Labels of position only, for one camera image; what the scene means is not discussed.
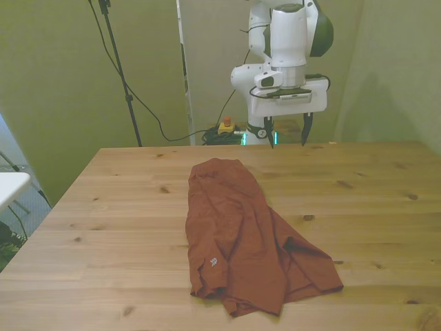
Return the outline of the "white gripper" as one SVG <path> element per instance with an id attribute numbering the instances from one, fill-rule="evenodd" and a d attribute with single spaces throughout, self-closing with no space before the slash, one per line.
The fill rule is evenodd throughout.
<path id="1" fill-rule="evenodd" d="M 299 88 L 252 88 L 249 91 L 249 113 L 264 117 L 264 129 L 272 148 L 275 145 L 273 117 L 304 114 L 301 132 L 301 144 L 304 146 L 312 127 L 312 113 L 322 112 L 327 107 L 327 88 L 326 78 L 308 80 Z"/>

